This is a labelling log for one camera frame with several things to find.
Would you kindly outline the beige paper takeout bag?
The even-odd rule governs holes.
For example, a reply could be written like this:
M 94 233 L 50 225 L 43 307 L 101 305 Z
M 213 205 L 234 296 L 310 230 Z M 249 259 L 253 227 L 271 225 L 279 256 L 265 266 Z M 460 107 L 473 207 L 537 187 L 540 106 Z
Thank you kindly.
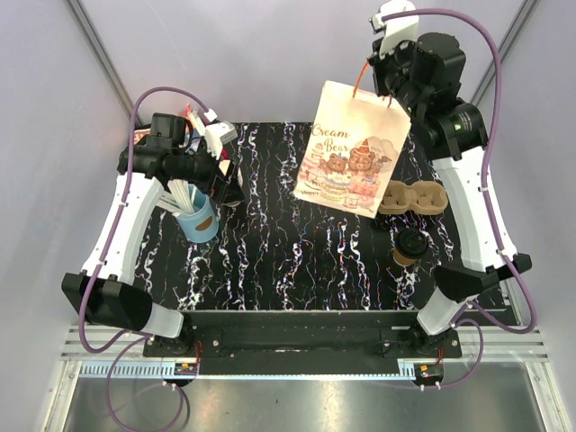
M 373 219 L 410 132 L 391 96 L 326 81 L 293 194 Z

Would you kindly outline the black coffee cup lid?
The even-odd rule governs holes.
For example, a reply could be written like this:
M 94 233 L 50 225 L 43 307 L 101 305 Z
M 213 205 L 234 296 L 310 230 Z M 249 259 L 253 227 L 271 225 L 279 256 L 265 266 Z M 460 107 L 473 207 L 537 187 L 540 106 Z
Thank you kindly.
M 424 256 L 428 251 L 428 238 L 419 229 L 409 228 L 400 231 L 395 239 L 395 247 L 412 254 Z

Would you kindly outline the single brown paper cup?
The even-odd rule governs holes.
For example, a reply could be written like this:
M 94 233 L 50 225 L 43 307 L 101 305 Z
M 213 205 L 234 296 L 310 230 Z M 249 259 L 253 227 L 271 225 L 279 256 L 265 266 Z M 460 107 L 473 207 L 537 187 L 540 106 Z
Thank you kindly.
M 421 255 L 412 254 L 410 251 L 406 252 L 405 250 L 396 247 L 392 251 L 392 258 L 397 265 L 408 267 L 418 262 L 421 258 Z

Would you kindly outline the stack of paper coffee cups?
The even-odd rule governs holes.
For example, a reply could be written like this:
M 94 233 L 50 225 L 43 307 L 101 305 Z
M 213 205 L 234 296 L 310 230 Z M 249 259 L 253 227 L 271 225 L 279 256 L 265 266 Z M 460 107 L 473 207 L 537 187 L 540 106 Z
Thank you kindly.
M 227 189 L 226 197 L 223 199 L 221 204 L 230 208 L 236 207 L 239 204 L 241 204 L 245 199 L 242 186 L 243 186 L 243 177 L 241 168 L 239 167 L 238 164 L 236 164 L 232 180 Z

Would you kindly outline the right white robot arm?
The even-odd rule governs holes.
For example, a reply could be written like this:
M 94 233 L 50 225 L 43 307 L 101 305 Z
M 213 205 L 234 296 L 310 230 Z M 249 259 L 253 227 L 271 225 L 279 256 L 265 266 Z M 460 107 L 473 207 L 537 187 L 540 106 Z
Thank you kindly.
M 459 234 L 461 262 L 435 269 L 436 288 L 408 336 L 414 354 L 430 356 L 464 305 L 531 269 L 532 260 L 510 241 L 497 200 L 484 199 L 494 191 L 483 165 L 489 138 L 480 110 L 458 95 L 465 65 L 458 40 L 437 32 L 379 39 L 368 63 L 377 95 L 391 97 L 410 117 L 410 132 L 440 177 Z

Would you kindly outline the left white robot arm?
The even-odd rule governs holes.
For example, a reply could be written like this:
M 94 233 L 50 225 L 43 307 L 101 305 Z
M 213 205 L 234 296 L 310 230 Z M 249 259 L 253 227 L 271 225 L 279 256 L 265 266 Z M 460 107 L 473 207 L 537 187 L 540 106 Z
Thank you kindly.
M 121 153 L 101 234 L 81 271 L 65 274 L 61 283 L 83 322 L 163 337 L 174 356 L 193 349 L 194 334 L 185 328 L 184 315 L 135 287 L 136 261 L 156 208 L 172 213 L 193 243 L 216 237 L 216 205 L 244 198 L 238 165 L 222 157 L 224 144 L 237 136 L 227 121 L 203 125 L 195 114 L 156 113 L 149 130 Z

